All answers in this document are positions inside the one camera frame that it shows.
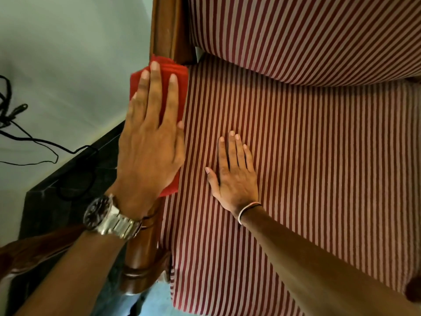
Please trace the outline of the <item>person's right hand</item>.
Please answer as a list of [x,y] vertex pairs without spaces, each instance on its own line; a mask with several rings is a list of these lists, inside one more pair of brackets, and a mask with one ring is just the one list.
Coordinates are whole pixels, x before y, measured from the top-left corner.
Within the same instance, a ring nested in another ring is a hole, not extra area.
[[235,219],[243,213],[246,208],[258,203],[259,192],[257,186],[257,174],[255,171],[248,171],[245,163],[243,142],[236,133],[236,148],[238,168],[229,166],[229,133],[227,137],[220,137],[218,140],[218,181],[220,184],[220,197],[215,199]]

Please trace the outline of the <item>person's left hand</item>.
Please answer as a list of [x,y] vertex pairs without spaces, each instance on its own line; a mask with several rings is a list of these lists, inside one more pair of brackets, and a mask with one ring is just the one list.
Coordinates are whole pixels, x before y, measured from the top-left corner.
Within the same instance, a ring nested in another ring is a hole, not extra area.
[[178,81],[168,84],[165,115],[147,112],[150,72],[143,71],[137,89],[137,119],[127,121],[119,138],[117,178],[107,194],[123,215],[141,220],[174,179],[184,161],[176,161]]

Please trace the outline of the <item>red cleaning cloth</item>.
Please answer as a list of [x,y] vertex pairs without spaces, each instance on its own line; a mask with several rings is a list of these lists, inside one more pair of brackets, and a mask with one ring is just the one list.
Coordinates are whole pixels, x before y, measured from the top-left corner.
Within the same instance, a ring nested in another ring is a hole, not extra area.
[[[161,68],[161,81],[162,81],[162,106],[160,112],[160,125],[162,124],[162,119],[165,115],[167,95],[168,95],[168,84],[172,74],[176,75],[178,81],[178,112],[177,112],[177,122],[183,120],[184,115],[184,106],[187,99],[188,83],[189,83],[189,71],[186,66],[177,64],[174,60],[170,58],[165,58],[162,56],[152,55],[151,62],[156,61],[159,63]],[[130,75],[130,90],[129,98],[133,98],[134,94],[137,92],[141,74],[143,71],[150,72],[150,66],[134,72]],[[175,175],[172,182],[166,186],[163,191],[161,191],[159,197],[166,197],[177,193],[178,184],[180,178],[180,170]]]

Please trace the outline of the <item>person's right forearm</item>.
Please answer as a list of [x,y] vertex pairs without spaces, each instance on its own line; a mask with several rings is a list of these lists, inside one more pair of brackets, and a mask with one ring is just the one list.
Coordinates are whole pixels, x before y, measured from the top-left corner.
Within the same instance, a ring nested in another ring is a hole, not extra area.
[[276,222],[262,206],[238,219],[306,316],[421,316],[403,295]]

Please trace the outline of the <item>person's left forearm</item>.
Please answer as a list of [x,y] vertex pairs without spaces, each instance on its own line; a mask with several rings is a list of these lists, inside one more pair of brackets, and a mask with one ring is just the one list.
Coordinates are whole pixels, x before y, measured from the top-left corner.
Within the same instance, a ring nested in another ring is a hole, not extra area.
[[125,243],[83,232],[14,316],[89,316]]

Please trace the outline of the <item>red striped seat cushion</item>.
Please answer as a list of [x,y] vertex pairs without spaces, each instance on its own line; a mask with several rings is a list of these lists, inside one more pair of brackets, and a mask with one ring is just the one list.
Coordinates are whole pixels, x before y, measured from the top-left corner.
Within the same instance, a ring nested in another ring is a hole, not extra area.
[[189,67],[186,160],[165,203],[174,308],[212,316],[302,315],[255,238],[221,208],[205,166],[239,133],[259,201],[293,232],[404,293],[421,272],[421,84],[318,88],[206,55]]

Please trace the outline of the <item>silver metal wristwatch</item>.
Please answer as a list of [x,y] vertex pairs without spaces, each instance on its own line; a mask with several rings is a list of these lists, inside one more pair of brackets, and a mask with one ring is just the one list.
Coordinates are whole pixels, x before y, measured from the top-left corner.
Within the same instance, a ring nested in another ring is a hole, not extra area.
[[126,241],[136,237],[142,228],[142,221],[135,221],[123,215],[114,203],[114,196],[95,198],[87,207],[83,224],[87,230],[101,235],[114,235]]

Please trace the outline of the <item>red striped back cushion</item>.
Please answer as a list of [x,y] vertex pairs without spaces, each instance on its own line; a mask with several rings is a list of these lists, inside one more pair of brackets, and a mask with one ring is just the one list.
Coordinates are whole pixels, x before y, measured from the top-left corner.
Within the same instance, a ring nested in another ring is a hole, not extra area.
[[188,0],[192,42],[289,84],[421,77],[421,0]]

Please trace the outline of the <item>brown wooden furniture piece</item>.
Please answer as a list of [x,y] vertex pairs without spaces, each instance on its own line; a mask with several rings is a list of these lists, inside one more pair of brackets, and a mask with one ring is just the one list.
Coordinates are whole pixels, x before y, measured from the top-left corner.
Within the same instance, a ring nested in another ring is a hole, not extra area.
[[0,282],[24,274],[67,251],[84,231],[82,224],[73,225],[0,247]]

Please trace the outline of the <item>brown wooden sofa frame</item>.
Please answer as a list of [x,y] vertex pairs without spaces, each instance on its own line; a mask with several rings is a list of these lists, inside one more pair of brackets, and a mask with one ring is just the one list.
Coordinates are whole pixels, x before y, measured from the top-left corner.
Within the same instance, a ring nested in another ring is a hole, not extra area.
[[[189,41],[187,0],[154,0],[150,60],[152,55],[186,66],[196,63]],[[169,281],[171,252],[159,246],[165,197],[158,198],[143,220],[142,228],[127,244],[120,290],[135,295],[148,290],[159,278]]]

